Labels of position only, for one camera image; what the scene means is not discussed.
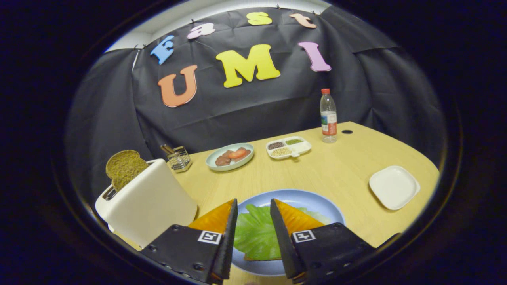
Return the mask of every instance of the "foam letter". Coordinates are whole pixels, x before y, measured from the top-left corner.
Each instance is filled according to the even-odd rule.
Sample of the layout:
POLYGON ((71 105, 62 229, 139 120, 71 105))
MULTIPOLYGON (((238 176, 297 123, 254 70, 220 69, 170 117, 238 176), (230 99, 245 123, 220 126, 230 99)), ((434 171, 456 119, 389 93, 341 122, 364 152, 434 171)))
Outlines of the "foam letter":
POLYGON ((172 49, 172 46, 174 45, 170 39, 172 39, 174 36, 170 35, 167 38, 165 38, 163 41, 161 41, 150 53, 150 55, 155 55, 159 58, 159 64, 163 64, 164 61, 171 56, 171 54, 174 52, 174 49, 172 49))
POLYGON ((273 22, 269 15, 264 12, 252 12, 246 15, 250 25, 269 25, 273 22))
POLYGON ((298 43, 298 45, 305 49, 306 54, 310 58, 310 61, 312 62, 310 69, 316 72, 331 70, 331 66, 324 61, 322 55, 318 51, 318 44, 312 42, 302 42, 298 43))
POLYGON ((195 81, 195 70, 197 65, 190 65, 182 69, 180 72, 185 76, 185 83, 187 89, 181 95, 176 95, 174 92, 173 80, 176 78, 176 74, 170 74, 161 80, 159 80, 159 86, 162 91, 162 101, 168 107, 174 108, 187 103, 192 100, 197 91, 197 83, 195 81))
POLYGON ((193 29, 190 30, 190 34, 187 35, 187 39, 191 40, 191 39, 195 39, 195 38, 198 38, 202 35, 207 35, 207 34, 210 34, 210 33, 213 33, 215 31, 215 29, 213 28, 213 24, 211 23, 207 23, 207 24, 202 24, 202 25, 199 25, 193 29))
POLYGON ((298 23, 300 23, 300 24, 301 24, 302 26, 304 26, 304 27, 307 27, 307 28, 310 28, 310 29, 315 29, 315 28, 317 28, 317 25, 315 25, 315 24, 311 24, 310 22, 308 22, 308 20, 310 20, 310 18, 305 17, 305 16, 303 16, 303 15, 301 15, 301 14, 299 14, 299 13, 298 13, 298 14, 292 14, 292 15, 289 15, 289 17, 295 18, 295 19, 296 19, 296 21, 297 21, 298 23))
POLYGON ((238 71, 247 81, 251 82, 254 78, 255 68, 257 67, 257 79, 264 80, 280 76, 280 71, 276 70, 273 60, 269 55, 270 45, 259 44, 250 49, 248 59, 242 57, 239 53, 230 50, 216 55, 218 60, 224 65, 225 88, 241 85, 243 82, 236 74, 238 71))

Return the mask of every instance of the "blue plate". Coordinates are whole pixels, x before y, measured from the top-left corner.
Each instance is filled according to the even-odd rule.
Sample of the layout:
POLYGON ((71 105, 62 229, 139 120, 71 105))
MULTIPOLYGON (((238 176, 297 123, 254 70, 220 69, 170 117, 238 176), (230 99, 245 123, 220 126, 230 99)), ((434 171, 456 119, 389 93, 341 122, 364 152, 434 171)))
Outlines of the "blue plate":
MULTIPOLYGON (((273 198, 296 208, 304 207, 307 208, 308 211, 319 212, 329 218, 331 223, 342 223, 345 225, 345 219, 343 218, 342 212, 327 198, 312 192, 296 189, 270 191, 247 199, 239 203, 238 214, 248 213, 248 210, 245 208, 245 206, 249 204, 255 205, 257 207, 269 206, 271 205, 271 199, 273 198)), ((255 275, 285 275, 285 270, 283 269, 283 263, 281 260, 246 261, 244 259, 244 255, 244 253, 234 248, 232 251, 232 264, 248 273, 255 275)))

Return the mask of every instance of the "blue letter e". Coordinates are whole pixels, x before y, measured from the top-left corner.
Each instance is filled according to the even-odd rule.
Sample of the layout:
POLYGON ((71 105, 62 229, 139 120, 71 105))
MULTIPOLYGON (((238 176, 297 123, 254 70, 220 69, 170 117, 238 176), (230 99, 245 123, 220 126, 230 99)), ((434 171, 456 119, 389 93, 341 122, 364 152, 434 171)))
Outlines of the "blue letter e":
POLYGON ((161 43, 159 43, 153 51, 150 53, 150 55, 155 55, 159 58, 159 64, 163 64, 164 61, 171 56, 171 54, 174 52, 174 49, 172 49, 172 46, 174 45, 170 39, 172 39, 174 36, 170 35, 167 38, 165 38, 161 43))

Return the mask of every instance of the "chopstick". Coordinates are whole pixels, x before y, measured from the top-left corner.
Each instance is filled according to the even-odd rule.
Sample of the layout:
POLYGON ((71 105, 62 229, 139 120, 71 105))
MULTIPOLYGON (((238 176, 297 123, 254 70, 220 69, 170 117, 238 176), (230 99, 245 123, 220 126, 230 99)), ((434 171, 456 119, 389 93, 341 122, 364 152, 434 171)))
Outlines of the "chopstick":
POLYGON ((173 154, 174 153, 174 150, 168 146, 168 145, 162 145, 160 146, 160 148, 165 151, 167 154, 173 154))

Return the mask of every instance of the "light blue plate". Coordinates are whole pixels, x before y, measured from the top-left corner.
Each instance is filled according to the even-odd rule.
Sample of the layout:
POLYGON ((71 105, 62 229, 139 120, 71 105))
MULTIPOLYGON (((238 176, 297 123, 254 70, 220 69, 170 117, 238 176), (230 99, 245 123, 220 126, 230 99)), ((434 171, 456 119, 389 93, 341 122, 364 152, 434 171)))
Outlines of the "light blue plate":
POLYGON ((247 144, 247 143, 243 142, 243 143, 239 143, 239 144, 228 145, 228 146, 225 146, 223 148, 220 148, 220 149, 216 150, 215 152, 213 152, 212 154, 210 154, 206 158, 206 165, 210 169, 215 170, 215 171, 228 171, 228 170, 236 169, 238 167, 242 167, 248 161, 250 161, 250 159, 252 159, 253 156, 254 156, 254 146, 252 146, 251 144, 247 144), (215 164, 216 159, 220 155, 224 154, 226 151, 233 151, 233 152, 235 152, 236 150, 238 150, 241 147, 243 147, 243 148, 245 148, 247 150, 250 150, 250 153, 245 158, 243 158, 242 160, 240 160, 238 162, 231 161, 231 163, 229 165, 224 165, 224 166, 217 166, 215 164))
MULTIPOLYGON (((257 207, 271 205, 271 199, 278 199, 292 207, 307 208, 308 211, 319 212, 329 218, 331 223, 342 223, 345 225, 343 214, 331 201, 318 194, 296 190, 296 189, 282 189, 259 194, 250 199, 247 199, 238 205, 238 214, 248 213, 245 208, 246 205, 252 204, 257 207)), ((255 275, 261 276, 282 276, 285 275, 283 263, 281 260, 271 261, 246 261, 244 253, 236 248, 232 251, 232 264, 236 267, 255 275)))

